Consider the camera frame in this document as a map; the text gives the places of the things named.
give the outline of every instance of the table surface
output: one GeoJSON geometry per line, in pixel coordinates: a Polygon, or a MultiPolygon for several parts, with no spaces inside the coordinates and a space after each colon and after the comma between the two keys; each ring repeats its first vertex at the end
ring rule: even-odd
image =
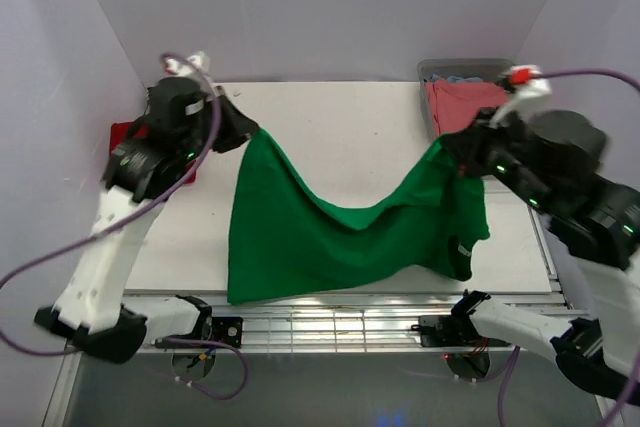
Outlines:
{"type": "MultiPolygon", "coordinates": [[[[366,207],[390,194],[429,142],[418,82],[264,82],[225,84],[230,99],[281,145],[319,197],[366,207]]],[[[227,236],[245,147],[211,154],[193,185],[176,192],[152,226],[129,292],[227,290],[227,236]]],[[[491,238],[472,255],[467,282],[418,266],[358,293],[550,292],[527,206],[495,180],[487,184],[491,238]]]]}

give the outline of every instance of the green cloth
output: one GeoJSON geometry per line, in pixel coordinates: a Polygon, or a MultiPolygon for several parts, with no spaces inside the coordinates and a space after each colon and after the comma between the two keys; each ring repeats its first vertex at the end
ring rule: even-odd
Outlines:
{"type": "Polygon", "coordinates": [[[347,209],[316,197],[261,130],[238,174],[227,300],[356,287],[412,264],[467,280],[473,245],[488,237],[482,180],[460,178],[439,141],[387,198],[347,209]]]}

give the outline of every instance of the gray wall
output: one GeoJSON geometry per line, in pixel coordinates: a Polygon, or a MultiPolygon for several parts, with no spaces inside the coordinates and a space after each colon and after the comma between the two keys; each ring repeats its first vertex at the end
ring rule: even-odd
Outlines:
{"type": "Polygon", "coordinates": [[[210,52],[225,80],[414,80],[425,58],[513,58],[546,0],[99,0],[142,80],[210,52]]]}
{"type": "MultiPolygon", "coordinates": [[[[545,70],[608,67],[640,78],[640,0],[549,0],[518,55],[545,70]]],[[[553,82],[553,106],[586,115],[611,137],[603,172],[640,187],[638,94],[616,80],[576,78],[553,82]]],[[[563,286],[588,305],[586,284],[575,267],[554,251],[563,286]]],[[[640,425],[640,411],[628,409],[628,425],[640,425]]]]}
{"type": "MultiPolygon", "coordinates": [[[[142,108],[143,89],[96,0],[0,0],[0,275],[88,232],[111,122],[142,108]]],[[[44,350],[61,343],[32,326],[77,254],[11,282],[0,327],[44,350]]],[[[59,359],[0,345],[0,425],[42,422],[59,359]]]]}

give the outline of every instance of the gray bin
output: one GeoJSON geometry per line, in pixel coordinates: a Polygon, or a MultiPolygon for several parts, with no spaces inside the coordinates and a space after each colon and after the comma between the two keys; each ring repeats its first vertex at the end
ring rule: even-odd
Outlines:
{"type": "Polygon", "coordinates": [[[458,77],[480,77],[487,82],[495,82],[498,76],[509,69],[513,62],[506,59],[436,59],[423,60],[418,64],[418,76],[420,79],[420,95],[422,97],[422,116],[427,125],[429,141],[436,138],[436,130],[433,125],[431,107],[427,100],[426,80],[431,74],[438,74],[447,78],[450,75],[458,77]]]}

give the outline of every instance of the gray floor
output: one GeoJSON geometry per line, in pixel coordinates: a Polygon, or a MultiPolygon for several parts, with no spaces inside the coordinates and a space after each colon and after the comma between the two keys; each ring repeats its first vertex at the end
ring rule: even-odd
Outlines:
{"type": "MultiPolygon", "coordinates": [[[[493,367],[505,354],[492,354],[493,367]]],[[[470,385],[408,376],[401,368],[447,374],[436,354],[249,356],[251,378],[230,402],[211,400],[153,371],[171,373],[171,357],[138,355],[124,366],[81,363],[66,427],[496,426],[500,380],[470,385]]],[[[208,387],[230,390],[240,366],[221,355],[208,387]]],[[[506,397],[509,426],[589,426],[595,399],[547,361],[522,353],[506,397]]]]}

